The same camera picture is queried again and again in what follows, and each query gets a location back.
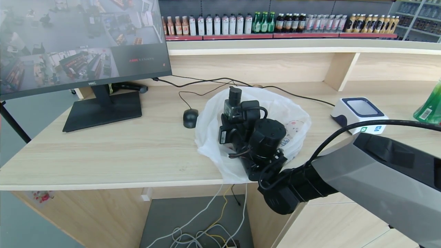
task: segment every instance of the yellow cable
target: yellow cable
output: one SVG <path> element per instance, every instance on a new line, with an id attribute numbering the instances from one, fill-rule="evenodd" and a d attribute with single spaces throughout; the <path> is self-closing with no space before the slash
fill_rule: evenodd
<path id="1" fill-rule="evenodd" d="M 211 224 L 211 226 L 209 226 L 207 229 L 210 229 L 212 226 L 214 226 L 215 224 L 217 224 L 217 223 L 222 219 L 222 216 L 224 215 L 225 206 L 227 206 L 227 203 L 228 203 L 228 200 L 227 200 L 227 198 L 225 197 L 225 195 L 226 195 L 227 192 L 231 189 L 231 187 L 232 187 L 232 186 L 230 186 L 230 187 L 225 191 L 225 193 L 224 193 L 225 203 L 224 203 L 224 207 L 222 208 L 222 212 L 221 212 L 221 214 L 220 214 L 219 219 L 217 219 L 217 221 L 215 221 L 213 224 Z M 210 234 L 208 234 L 208 233 L 207 233 L 207 235 L 210 236 L 210 237 L 219 237 L 219 238 L 222 239 L 222 241 L 224 242 L 224 244 L 227 243 L 227 241 L 226 241 L 222 236 L 219 236 L 219 235 L 210 235 Z"/>

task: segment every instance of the black pole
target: black pole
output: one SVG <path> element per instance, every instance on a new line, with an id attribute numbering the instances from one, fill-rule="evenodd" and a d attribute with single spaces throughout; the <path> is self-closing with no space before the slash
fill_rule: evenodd
<path id="1" fill-rule="evenodd" d="M 29 143 L 31 141 L 31 139 L 26 134 L 26 132 L 23 130 L 23 128 L 20 127 L 20 125 L 14 120 L 14 118 L 10 115 L 10 113 L 6 110 L 6 108 L 3 107 L 3 105 L 5 103 L 6 102 L 2 102 L 0 104 L 1 116 L 3 116 L 3 118 L 9 123 L 9 125 L 11 125 L 12 129 L 14 129 L 14 131 L 20 136 L 20 138 L 22 138 L 22 140 L 24 142 L 26 142 L 26 144 Z"/>

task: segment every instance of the robotic arm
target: robotic arm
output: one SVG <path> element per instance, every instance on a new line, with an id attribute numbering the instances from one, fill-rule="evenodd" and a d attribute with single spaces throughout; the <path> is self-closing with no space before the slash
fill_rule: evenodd
<path id="1" fill-rule="evenodd" d="M 287 160 L 278 149 L 286 135 L 283 124 L 266 118 L 266 109 L 260 119 L 258 101 L 240 102 L 240 94 L 230 87 L 219 141 L 233 144 L 236 154 L 230 158 L 241 159 L 272 210 L 290 214 L 300 202 L 341 192 L 421 246 L 441 247 L 440 158 L 367 133 L 322 151 L 339 134 L 358 126 L 394 124 L 440 132 L 441 126 L 404 120 L 352 124 L 332 134 L 303 166 L 281 171 Z"/>

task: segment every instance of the green bottle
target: green bottle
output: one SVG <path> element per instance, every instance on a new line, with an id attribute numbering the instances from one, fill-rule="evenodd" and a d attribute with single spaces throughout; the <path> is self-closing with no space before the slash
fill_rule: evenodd
<path id="1" fill-rule="evenodd" d="M 276 25 L 274 22 L 275 12 L 271 12 L 269 15 L 269 23 L 268 23 L 268 33 L 274 33 L 274 26 Z"/>
<path id="2" fill-rule="evenodd" d="M 254 28 L 254 32 L 257 34 L 257 33 L 260 33 L 260 28 L 262 26 L 262 20 L 260 18 L 260 12 L 257 12 L 257 15 L 256 15 L 255 19 L 256 19 L 256 26 Z"/>
<path id="3" fill-rule="evenodd" d="M 260 31 L 262 33 L 266 33 L 268 31 L 268 12 L 263 12 L 262 25 Z"/>
<path id="4" fill-rule="evenodd" d="M 441 80 L 427 101 L 413 114 L 417 121 L 441 125 Z"/>

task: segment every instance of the white barcode scanner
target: white barcode scanner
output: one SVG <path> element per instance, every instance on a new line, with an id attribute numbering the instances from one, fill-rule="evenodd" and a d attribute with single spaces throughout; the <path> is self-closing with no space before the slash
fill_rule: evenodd
<path id="1" fill-rule="evenodd" d="M 340 98 L 335 104 L 331 117 L 341 126 L 366 121 L 366 120 L 388 120 L 381 110 L 379 110 L 367 98 Z M 349 130 L 351 134 L 365 132 L 370 134 L 381 134 L 386 125 L 372 125 L 359 127 Z"/>

